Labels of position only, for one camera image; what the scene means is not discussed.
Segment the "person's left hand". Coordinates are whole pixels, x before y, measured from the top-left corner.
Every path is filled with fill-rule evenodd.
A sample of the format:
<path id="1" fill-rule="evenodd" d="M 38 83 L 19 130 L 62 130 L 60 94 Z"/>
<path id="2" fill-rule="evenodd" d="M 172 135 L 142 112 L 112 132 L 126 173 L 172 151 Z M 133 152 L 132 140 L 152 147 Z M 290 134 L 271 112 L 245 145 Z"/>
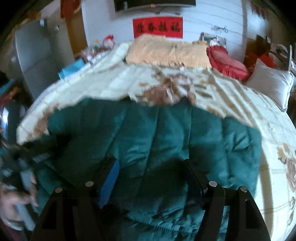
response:
<path id="1" fill-rule="evenodd" d="M 8 186 L 1 183 L 1 218 L 11 221 L 22 221 L 22 218 L 16 208 L 17 204 L 33 204 L 38 207 L 36 178 L 31 175 L 32 186 L 29 194 L 18 190 L 10 190 Z"/>

